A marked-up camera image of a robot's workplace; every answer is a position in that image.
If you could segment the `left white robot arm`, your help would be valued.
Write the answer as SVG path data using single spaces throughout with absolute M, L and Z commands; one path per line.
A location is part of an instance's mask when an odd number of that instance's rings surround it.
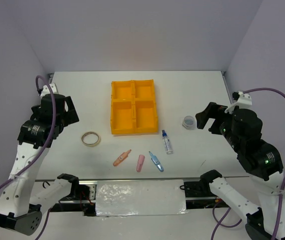
M 78 177 L 62 173 L 32 196 L 41 164 L 65 127 L 79 121 L 71 97 L 46 94 L 32 107 L 32 116 L 20 128 L 17 153 L 8 180 L 1 187 L 0 227 L 31 236 L 43 214 L 58 201 L 76 199 L 81 192 Z

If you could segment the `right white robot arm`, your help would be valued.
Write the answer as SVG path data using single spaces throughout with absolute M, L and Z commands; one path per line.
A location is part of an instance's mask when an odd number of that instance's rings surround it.
M 195 115 L 196 126 L 203 129 L 209 119 L 214 120 L 209 132 L 222 135 L 237 154 L 237 160 L 254 183 L 260 204 L 242 196 L 214 169 L 200 176 L 200 191 L 206 196 L 216 195 L 237 213 L 252 240 L 285 240 L 281 155 L 262 139 L 263 122 L 254 111 L 239 107 L 232 113 L 226 111 L 226 106 L 210 102 Z

